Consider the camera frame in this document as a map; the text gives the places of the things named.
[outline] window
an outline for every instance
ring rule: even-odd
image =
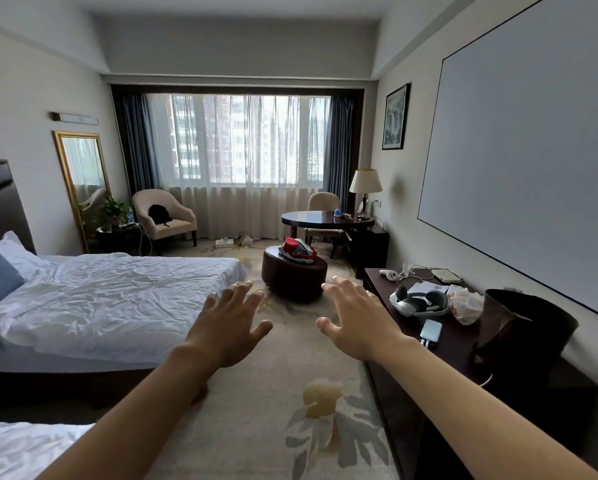
[[[168,187],[320,189],[329,103],[329,96],[149,95],[159,175]]]

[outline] brown ottoman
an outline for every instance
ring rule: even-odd
[[[270,246],[263,254],[263,282],[291,301],[310,303],[319,298],[326,274],[327,263],[320,257],[313,264],[295,263],[279,254],[278,246]]]

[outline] white screen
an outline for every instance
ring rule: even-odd
[[[598,0],[443,62],[419,219],[598,313]]]

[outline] waterfall painting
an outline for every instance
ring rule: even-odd
[[[410,101],[410,86],[388,94],[385,102],[385,122],[383,126],[383,150],[402,150],[406,136],[407,105]]]

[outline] patterned carpet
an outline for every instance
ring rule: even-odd
[[[263,284],[263,252],[273,244],[216,250],[181,242],[164,252],[238,258],[253,290],[266,291],[255,321],[275,327],[246,360],[211,379],[206,400],[184,417],[148,478],[397,479],[362,364],[315,326],[318,317],[336,318],[332,303],[296,305]],[[346,261],[329,259],[330,246],[315,246],[327,279],[352,278]]]

